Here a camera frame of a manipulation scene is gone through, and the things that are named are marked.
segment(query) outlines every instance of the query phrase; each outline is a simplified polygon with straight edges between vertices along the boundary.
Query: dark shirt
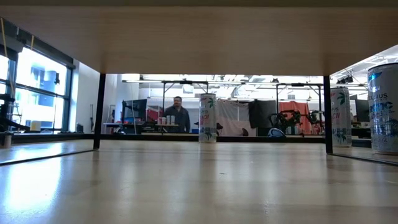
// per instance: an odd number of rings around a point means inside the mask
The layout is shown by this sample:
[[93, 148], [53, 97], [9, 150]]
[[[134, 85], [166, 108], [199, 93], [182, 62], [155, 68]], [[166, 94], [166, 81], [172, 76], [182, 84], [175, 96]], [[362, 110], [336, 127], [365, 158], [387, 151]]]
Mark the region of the dark shirt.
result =
[[167, 129], [168, 132], [170, 133], [189, 133], [191, 130], [191, 123], [189, 120], [189, 114], [188, 111], [181, 107], [180, 111], [176, 109], [176, 107], [171, 106], [166, 109], [165, 113], [163, 114], [163, 117], [166, 117], [167, 115], [170, 116], [175, 116], [174, 123], [178, 124], [178, 127], [169, 127]]

